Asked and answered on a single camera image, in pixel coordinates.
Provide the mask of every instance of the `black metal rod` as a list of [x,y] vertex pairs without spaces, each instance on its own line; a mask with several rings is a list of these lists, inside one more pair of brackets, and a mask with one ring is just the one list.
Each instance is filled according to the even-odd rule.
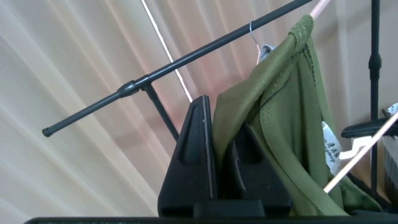
[[167,114],[166,110],[163,107],[162,102],[160,102],[159,97],[157,96],[154,87],[151,84],[146,85],[142,90],[146,91],[150,100],[154,103],[157,111],[159,112],[160,116],[162,117],[164,123],[166,124],[167,128],[169,129],[170,133],[172,134],[175,141],[178,139],[178,131],[175,129],[173,121],[170,119],[169,115]]
[[[265,16],[262,16],[255,21],[252,21],[251,23],[251,29],[255,30],[277,18],[280,16],[283,16],[294,9],[303,6],[304,4],[310,2],[312,0],[294,0],[278,9],[275,11],[272,11],[268,13]],[[90,113],[102,108],[103,106],[106,106],[110,104],[111,102],[117,100],[118,98],[122,98],[125,96],[131,96],[135,94],[138,90],[143,89],[145,86],[150,85],[153,81],[157,80],[158,78],[161,78],[168,73],[240,38],[241,36],[250,33],[249,30],[250,23],[246,24],[245,26],[242,26],[235,31],[232,31],[229,34],[226,34],[219,39],[216,39],[209,44],[206,44],[205,46],[194,50],[193,52],[181,57],[180,59],[163,66],[162,68],[148,74],[144,75],[143,77],[140,77],[138,80],[134,81],[129,81],[128,83],[124,84],[121,88],[118,89],[116,93],[113,93],[110,96],[107,96],[106,98],[99,100],[97,103],[94,103],[93,105],[71,115],[70,117],[65,118],[64,120],[58,122],[57,124],[43,129],[43,134],[47,137],[52,135],[53,133],[61,130],[62,128],[68,126],[69,124],[72,124],[75,121],[78,121],[79,119],[84,118],[85,116],[89,115]]]
[[[371,79],[371,120],[378,119],[379,110],[379,77],[381,57],[379,54],[380,0],[372,0],[371,13],[371,56],[369,71]],[[377,143],[371,151],[371,192],[377,197]]]

